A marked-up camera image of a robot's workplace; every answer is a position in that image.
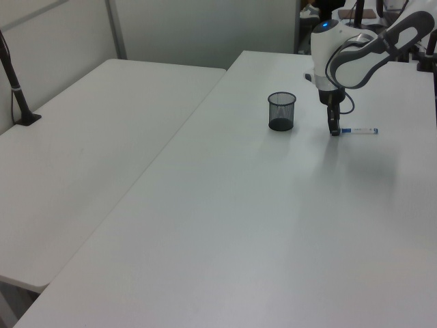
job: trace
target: mesh pen holder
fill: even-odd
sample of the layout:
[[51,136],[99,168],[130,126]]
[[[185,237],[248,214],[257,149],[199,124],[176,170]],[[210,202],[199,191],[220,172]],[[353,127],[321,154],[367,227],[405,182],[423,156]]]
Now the mesh pen holder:
[[269,95],[268,126],[275,131],[288,131],[294,125],[294,103],[296,96],[289,92]]

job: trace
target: marker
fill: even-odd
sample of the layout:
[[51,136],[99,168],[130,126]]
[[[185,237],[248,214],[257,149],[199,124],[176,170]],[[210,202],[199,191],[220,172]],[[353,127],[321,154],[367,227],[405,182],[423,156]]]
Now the marker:
[[352,133],[355,135],[377,135],[377,128],[343,128],[341,133]]

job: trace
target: white robotic arm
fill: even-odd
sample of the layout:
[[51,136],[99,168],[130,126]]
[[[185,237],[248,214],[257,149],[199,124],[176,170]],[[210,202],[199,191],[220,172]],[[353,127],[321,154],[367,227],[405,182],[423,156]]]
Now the white robotic arm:
[[332,135],[339,135],[339,104],[344,88],[357,89],[390,59],[409,49],[437,28],[437,0],[410,0],[402,15],[379,35],[345,26],[337,20],[319,24],[311,34],[314,76],[306,79],[319,89],[328,105]]

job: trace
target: wall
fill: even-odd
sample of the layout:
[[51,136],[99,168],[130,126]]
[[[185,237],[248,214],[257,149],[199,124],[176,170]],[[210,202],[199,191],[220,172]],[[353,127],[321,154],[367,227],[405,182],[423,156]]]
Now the wall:
[[[32,111],[117,57],[103,0],[69,0],[3,34]],[[10,84],[0,67],[0,133],[11,126]]]
[[243,50],[297,45],[300,0],[111,1],[128,59],[228,69]]

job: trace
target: black mesh cup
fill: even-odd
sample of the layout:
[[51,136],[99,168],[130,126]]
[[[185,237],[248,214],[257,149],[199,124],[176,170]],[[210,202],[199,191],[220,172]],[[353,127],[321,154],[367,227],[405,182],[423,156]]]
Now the black mesh cup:
[[296,96],[289,92],[269,95],[268,126],[275,131],[288,131],[294,125],[294,103]]

